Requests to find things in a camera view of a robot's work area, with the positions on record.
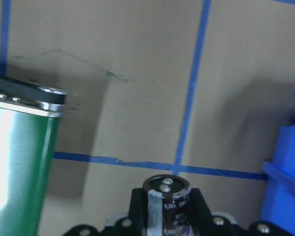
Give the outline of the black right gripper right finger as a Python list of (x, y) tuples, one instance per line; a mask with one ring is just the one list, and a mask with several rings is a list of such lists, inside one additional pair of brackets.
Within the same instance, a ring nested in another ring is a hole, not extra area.
[(192, 188), (189, 202), (189, 222), (195, 236), (207, 236), (211, 211), (199, 188)]

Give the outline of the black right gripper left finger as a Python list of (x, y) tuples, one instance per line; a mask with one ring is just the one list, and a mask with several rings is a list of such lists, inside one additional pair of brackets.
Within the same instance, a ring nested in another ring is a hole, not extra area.
[(131, 192), (131, 201), (128, 211), (131, 220), (131, 236), (144, 236), (147, 221), (147, 197), (142, 188), (134, 188)]

